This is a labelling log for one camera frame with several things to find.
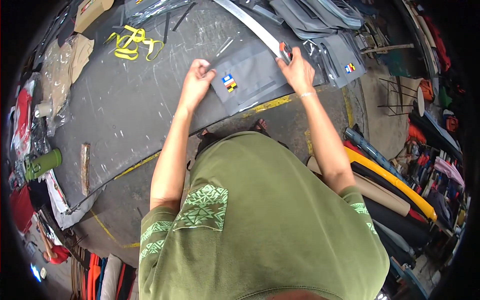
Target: green t-shirt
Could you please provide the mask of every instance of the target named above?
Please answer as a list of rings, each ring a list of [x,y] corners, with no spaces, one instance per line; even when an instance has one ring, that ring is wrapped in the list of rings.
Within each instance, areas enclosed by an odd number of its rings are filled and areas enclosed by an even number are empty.
[[[388,255],[356,187],[335,194],[288,149],[239,132],[201,153],[178,216],[142,220],[140,299],[372,300]]]

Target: yellow floor line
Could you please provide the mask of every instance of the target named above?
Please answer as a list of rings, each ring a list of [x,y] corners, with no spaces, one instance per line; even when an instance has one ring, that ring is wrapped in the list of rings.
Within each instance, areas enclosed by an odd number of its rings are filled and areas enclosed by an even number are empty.
[[[114,241],[117,245],[121,246],[122,248],[135,248],[135,247],[140,247],[140,243],[133,243],[130,245],[120,245],[119,241],[110,233],[110,231],[103,225],[102,221],[100,221],[100,218],[93,212],[93,210],[90,209],[90,212],[92,213],[93,217],[95,218],[96,222],[100,225],[101,228],[108,234],[108,236]]]
[[[352,104],[350,103],[350,98],[348,97],[348,90],[347,87],[342,87],[342,94],[343,94],[343,102],[345,102],[345,108],[347,109],[347,117],[348,117],[348,126],[350,128],[353,127],[353,111],[352,111]]]
[[[90,212],[92,213],[93,217],[95,218],[96,222],[103,228],[103,230],[108,234],[108,236],[117,244],[119,242],[117,241],[116,238],[113,237],[113,235],[110,233],[110,231],[103,225],[102,221],[98,218],[98,216],[93,212],[93,210],[90,209]]]
[[[313,146],[312,146],[312,138],[310,137],[310,129],[307,129],[307,131],[304,132],[304,135],[305,135],[305,141],[307,142],[308,155],[312,156]]]
[[[130,244],[130,245],[125,245],[123,247],[124,248],[136,248],[136,247],[140,247],[140,243],[133,243],[133,244]]]
[[[292,101],[292,95],[286,95],[277,99],[274,99],[272,101],[265,102],[263,104],[260,104],[258,106],[255,106],[254,108],[251,108],[247,110],[243,115],[242,118],[247,118],[249,116],[253,116],[254,114],[258,114],[261,111],[265,111],[270,108],[274,108],[277,106],[280,106],[282,104],[288,103]]]
[[[147,157],[146,159],[142,160],[141,162],[139,162],[138,164],[134,165],[133,167],[130,167],[130,168],[126,169],[126,170],[123,171],[120,175],[117,175],[116,177],[114,177],[113,180],[116,180],[116,179],[118,179],[119,177],[127,174],[128,172],[135,170],[135,169],[138,168],[139,166],[141,166],[141,165],[143,165],[143,164],[146,164],[146,163],[149,162],[150,160],[158,157],[159,155],[160,155],[160,152],[157,152],[157,153],[153,154],[152,156]]]

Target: yellow strap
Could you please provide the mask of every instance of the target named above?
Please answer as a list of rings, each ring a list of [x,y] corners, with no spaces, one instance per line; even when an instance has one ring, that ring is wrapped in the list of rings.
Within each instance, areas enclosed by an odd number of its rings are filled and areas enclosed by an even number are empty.
[[[119,57],[121,59],[126,59],[126,60],[134,60],[138,57],[138,44],[139,42],[142,42],[144,43],[145,45],[148,45],[148,54],[147,56],[145,57],[145,59],[147,61],[152,61],[154,60],[157,55],[160,53],[160,51],[163,49],[163,42],[162,41],[154,41],[153,39],[151,38],[145,38],[145,30],[143,28],[140,28],[140,29],[135,29],[131,26],[128,26],[128,25],[125,25],[125,29],[127,30],[130,30],[132,31],[132,34],[131,35],[126,35],[126,36],[122,36],[120,37],[120,35],[118,33],[112,33],[110,35],[110,37],[108,37],[108,39],[104,42],[105,43],[108,43],[110,42],[111,40],[113,40],[113,38],[115,37],[117,42],[116,42],[116,49],[114,51],[114,54],[116,57]],[[129,38],[125,44],[123,45],[120,45],[122,43],[122,41],[126,38]],[[135,49],[128,49],[128,45],[130,43],[134,42],[135,43]],[[153,49],[154,49],[154,46],[155,46],[155,43],[161,43],[162,46],[160,47],[160,49],[157,51],[157,53],[155,54],[155,56],[150,59],[148,58],[148,56],[150,54],[153,53]]]

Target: cardboard box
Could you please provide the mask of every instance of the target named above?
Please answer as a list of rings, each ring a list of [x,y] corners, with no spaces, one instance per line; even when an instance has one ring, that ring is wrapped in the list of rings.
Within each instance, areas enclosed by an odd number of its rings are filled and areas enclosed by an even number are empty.
[[[78,6],[74,31],[82,33],[104,11],[112,7],[114,0],[85,0]]]

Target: gray table surface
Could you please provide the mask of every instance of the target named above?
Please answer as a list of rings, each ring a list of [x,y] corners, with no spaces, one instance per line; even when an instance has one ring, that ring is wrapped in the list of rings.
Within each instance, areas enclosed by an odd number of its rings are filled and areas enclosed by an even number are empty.
[[[193,59],[215,57],[229,37],[237,42],[258,39],[237,18],[206,0],[196,4],[173,32],[187,7],[172,12],[167,43],[153,61],[145,59],[145,45],[140,44],[137,59],[125,60],[114,56],[114,42],[103,45],[102,41],[95,41],[89,63],[71,87],[72,120],[58,128],[50,140],[63,156],[55,174],[71,208],[85,198],[80,184],[81,144],[91,144],[90,191],[93,192],[162,148]],[[301,46],[290,29],[249,14],[278,40]],[[148,30],[146,37],[163,40],[165,15],[149,21],[144,28]],[[290,87],[279,89],[263,102],[291,92]],[[210,89],[197,108],[190,132],[228,116]]]

